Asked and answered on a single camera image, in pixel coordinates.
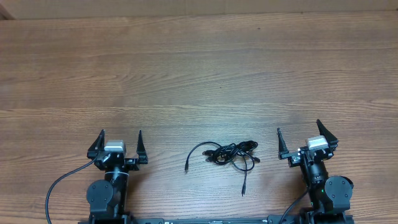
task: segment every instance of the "cable plug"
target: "cable plug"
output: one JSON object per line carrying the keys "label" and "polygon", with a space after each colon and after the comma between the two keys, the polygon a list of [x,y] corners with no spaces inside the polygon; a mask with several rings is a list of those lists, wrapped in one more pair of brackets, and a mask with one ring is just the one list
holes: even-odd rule
{"label": "cable plug", "polygon": [[239,143],[236,147],[244,152],[251,152],[253,149],[257,148],[258,143],[255,141],[245,141]]}
{"label": "cable plug", "polygon": [[188,160],[186,161],[186,163],[185,163],[185,172],[188,172]]}
{"label": "cable plug", "polygon": [[244,193],[246,193],[246,182],[243,183],[243,186],[242,186],[242,197],[243,197]]}
{"label": "cable plug", "polygon": [[202,153],[202,155],[204,155],[204,156],[212,156],[213,155],[213,150],[206,150],[206,151],[204,151],[203,153]]}

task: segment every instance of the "wall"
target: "wall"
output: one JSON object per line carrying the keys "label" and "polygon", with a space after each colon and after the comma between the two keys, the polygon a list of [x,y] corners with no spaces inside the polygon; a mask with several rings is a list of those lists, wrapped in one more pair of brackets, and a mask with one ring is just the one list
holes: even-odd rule
{"label": "wall", "polygon": [[8,19],[396,10],[398,0],[0,0]]}

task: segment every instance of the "black cable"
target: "black cable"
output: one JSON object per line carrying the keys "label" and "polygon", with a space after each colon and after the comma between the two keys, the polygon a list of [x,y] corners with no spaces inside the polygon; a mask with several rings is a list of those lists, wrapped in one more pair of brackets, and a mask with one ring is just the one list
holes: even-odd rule
{"label": "black cable", "polygon": [[296,199],[296,200],[286,209],[285,213],[282,215],[282,218],[280,218],[280,220],[279,220],[279,224],[282,224],[282,220],[285,219],[286,215],[291,211],[291,209],[292,209],[293,207],[296,206],[296,204],[297,204],[301,199],[304,198],[304,196],[305,196],[307,193],[308,193],[308,189],[305,190],[305,192],[304,192],[298,199]]}
{"label": "black cable", "polygon": [[83,166],[81,166],[81,167],[79,167],[79,168],[77,168],[77,169],[75,169],[75,170],[73,170],[73,171],[70,171],[70,172],[67,173],[67,174],[63,174],[60,178],[58,178],[58,179],[51,185],[49,191],[47,192],[47,196],[46,196],[46,198],[45,198],[45,217],[47,218],[47,223],[52,224],[52,223],[51,223],[51,220],[50,220],[50,215],[49,215],[49,198],[50,198],[51,191],[52,191],[52,189],[55,187],[55,185],[56,185],[58,182],[60,182],[62,179],[64,179],[64,178],[66,178],[67,176],[69,176],[70,174],[74,174],[74,173],[76,173],[76,172],[78,172],[78,171],[80,171],[80,170],[82,170],[82,169],[84,169],[84,168],[86,168],[86,167],[92,165],[92,163],[94,163],[94,161],[95,161],[96,159],[97,159],[97,157],[95,157],[95,159],[93,159],[93,160],[90,161],[89,163],[87,163],[87,164],[85,164],[85,165],[83,165]]}
{"label": "black cable", "polygon": [[[195,146],[188,154],[187,161],[185,162],[185,171],[186,172],[188,172],[188,161],[189,161],[189,157],[191,156],[192,152],[197,147],[202,146],[204,144],[214,144],[214,145],[218,146],[218,148],[216,150],[207,150],[207,151],[203,152],[203,155],[208,156],[208,158],[206,159],[207,162],[214,162],[215,164],[218,164],[218,165],[225,165],[225,164],[232,163],[232,165],[234,165],[235,168],[244,172],[244,182],[243,182],[243,186],[242,186],[242,196],[243,196],[246,191],[246,179],[248,177],[248,171],[250,171],[254,168],[255,162],[260,162],[259,158],[253,157],[251,155],[253,150],[255,148],[257,148],[258,143],[255,141],[246,141],[246,142],[241,142],[238,145],[236,145],[235,143],[232,143],[227,146],[222,146],[222,145],[220,145],[216,142],[212,142],[212,141],[202,142],[202,143],[198,144],[197,146]],[[245,165],[244,169],[238,167],[235,164],[235,162],[233,161],[233,159],[236,156],[240,156],[243,158],[244,165]],[[250,169],[248,169],[248,164],[247,164],[246,158],[245,158],[246,156],[248,158],[250,158],[250,160],[252,161],[252,166]]]}

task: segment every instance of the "wooden surface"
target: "wooden surface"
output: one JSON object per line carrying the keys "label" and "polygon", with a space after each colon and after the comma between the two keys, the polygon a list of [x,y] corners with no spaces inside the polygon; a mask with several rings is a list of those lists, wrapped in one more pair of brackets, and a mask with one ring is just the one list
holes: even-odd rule
{"label": "wooden surface", "polygon": [[[263,14],[0,22],[0,223],[45,223],[52,182],[88,162],[102,128],[149,164],[132,172],[137,217],[264,217],[304,191],[277,158],[277,127],[295,150],[340,140],[330,175],[355,184],[358,223],[398,213],[398,12]],[[205,162],[202,141],[255,140],[248,174]],[[91,166],[50,198],[53,223],[86,220]],[[308,198],[300,206],[308,205]]]}
{"label": "wooden surface", "polygon": [[8,19],[396,10],[398,0],[0,0]]}

